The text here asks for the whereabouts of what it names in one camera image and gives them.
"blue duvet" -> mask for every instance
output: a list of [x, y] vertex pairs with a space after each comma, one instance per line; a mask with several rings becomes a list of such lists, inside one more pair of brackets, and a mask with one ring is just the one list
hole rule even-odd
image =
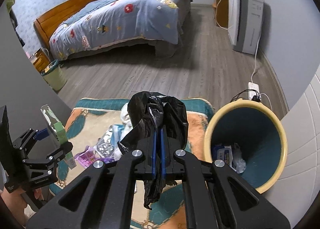
[[143, 38], [178, 43], [180, 0], [98, 0], [63, 22], [49, 44], [55, 59]]

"silver screw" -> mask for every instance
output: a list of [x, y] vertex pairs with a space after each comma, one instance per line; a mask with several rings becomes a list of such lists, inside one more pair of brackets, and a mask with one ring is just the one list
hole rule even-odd
[[141, 156], [141, 155], [142, 155], [142, 151], [136, 149], [136, 150], [134, 150], [134, 151], [132, 152], [132, 155], [133, 155], [133, 156]]
[[178, 149], [176, 150], [176, 155], [177, 156], [184, 156], [186, 152], [183, 149]]
[[224, 161], [223, 160], [220, 160], [220, 159], [217, 159], [214, 161], [214, 164], [217, 166], [217, 167], [223, 167], [224, 166]]
[[93, 166], [94, 166], [95, 168], [101, 168], [101, 167], [103, 166], [103, 161], [97, 160], [97, 161], [93, 164]]

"yellow bucket rim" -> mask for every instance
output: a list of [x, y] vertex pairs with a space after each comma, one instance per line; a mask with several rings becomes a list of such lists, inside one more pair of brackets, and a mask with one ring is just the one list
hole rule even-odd
[[259, 110], [259, 111], [263, 112], [265, 115], [267, 115], [269, 117], [269, 119], [273, 122], [273, 124], [275, 125], [275, 127], [279, 133], [279, 137], [280, 137], [281, 154], [280, 154], [280, 161], [279, 161], [278, 167], [277, 167], [276, 171], [274, 172], [274, 174], [270, 177], [270, 179], [267, 182], [265, 182], [262, 186], [256, 188], [256, 190], [260, 194], [262, 194], [265, 191], [267, 191], [270, 187], [272, 187], [275, 184], [275, 182], [278, 180], [278, 178], [280, 177], [280, 175], [284, 169], [285, 163], [287, 161], [287, 154], [288, 154], [287, 138], [286, 138], [285, 131], [284, 131], [284, 128], [283, 128], [280, 120], [277, 118], [277, 116], [269, 108], [264, 106], [262, 103], [250, 101], [250, 100], [239, 99], [237, 101], [230, 102], [230, 103], [226, 104], [225, 106], [223, 106], [221, 109], [219, 109], [215, 113], [215, 115], [212, 117], [212, 119], [210, 120], [208, 127], [206, 129], [205, 135], [204, 135], [204, 160], [206, 162], [212, 163], [211, 137], [212, 137], [213, 130], [214, 130], [215, 126], [217, 125], [218, 121], [228, 112], [230, 112], [234, 109], [237, 109], [237, 108], [241, 108], [241, 107], [253, 108], [253, 109]]

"electrical outlet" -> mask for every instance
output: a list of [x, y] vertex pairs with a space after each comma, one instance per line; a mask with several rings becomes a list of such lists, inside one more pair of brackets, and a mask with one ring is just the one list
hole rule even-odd
[[[257, 85], [256, 83], [248, 82], [248, 89], [256, 90], [258, 93], [260, 93], [259, 92], [259, 85]], [[255, 91], [249, 91], [248, 92], [249, 100], [251, 100], [254, 95], [257, 95], [257, 93]]]

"black plastic bag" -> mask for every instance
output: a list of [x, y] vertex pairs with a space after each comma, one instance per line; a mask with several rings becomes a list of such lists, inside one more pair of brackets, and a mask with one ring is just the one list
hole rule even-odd
[[[187, 145], [188, 121], [186, 107], [175, 97], [157, 92], [139, 92], [132, 96], [128, 104], [128, 113], [133, 129], [121, 140], [119, 148], [122, 154], [135, 150], [137, 142], [150, 136], [154, 127], [159, 134], [162, 126], [166, 127], [167, 136], [180, 141], [181, 149]], [[159, 200], [166, 181], [162, 179], [159, 152], [156, 154], [156, 178], [144, 181], [144, 207]]]

